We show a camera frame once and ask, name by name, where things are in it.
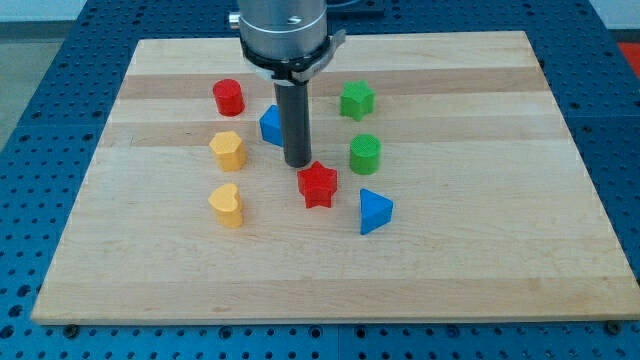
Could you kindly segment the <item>black and grey tool clamp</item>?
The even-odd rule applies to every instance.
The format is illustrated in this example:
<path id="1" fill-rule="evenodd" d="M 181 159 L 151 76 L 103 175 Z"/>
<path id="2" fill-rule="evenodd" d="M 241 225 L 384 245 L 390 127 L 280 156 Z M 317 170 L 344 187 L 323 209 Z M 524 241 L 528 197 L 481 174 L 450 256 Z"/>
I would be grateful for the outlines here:
<path id="1" fill-rule="evenodd" d="M 305 85 L 322 72 L 332 61 L 337 49 L 346 41 L 346 30 L 326 36 L 323 43 L 311 53 L 293 59 L 268 58 L 253 51 L 240 40 L 247 66 L 260 78 L 281 86 Z"/>

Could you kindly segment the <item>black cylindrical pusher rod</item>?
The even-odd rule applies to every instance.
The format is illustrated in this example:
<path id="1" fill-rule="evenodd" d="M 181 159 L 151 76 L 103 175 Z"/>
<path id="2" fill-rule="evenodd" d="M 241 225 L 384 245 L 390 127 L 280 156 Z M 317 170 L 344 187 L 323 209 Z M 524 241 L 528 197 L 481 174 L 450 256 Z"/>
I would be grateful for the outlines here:
<path id="1" fill-rule="evenodd" d="M 287 165 L 306 166 L 311 160 L 307 85 L 274 85 L 279 110 L 282 148 Z"/>

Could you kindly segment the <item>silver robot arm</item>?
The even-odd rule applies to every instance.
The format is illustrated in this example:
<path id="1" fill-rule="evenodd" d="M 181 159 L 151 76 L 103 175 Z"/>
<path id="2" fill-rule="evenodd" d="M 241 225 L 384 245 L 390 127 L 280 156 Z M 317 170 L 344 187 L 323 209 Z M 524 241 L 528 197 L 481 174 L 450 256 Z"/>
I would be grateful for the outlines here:
<path id="1" fill-rule="evenodd" d="M 238 0 L 228 15 L 245 61 L 274 85 L 284 160 L 293 168 L 312 158 L 308 83 L 344 44 L 346 32 L 328 32 L 325 0 Z"/>

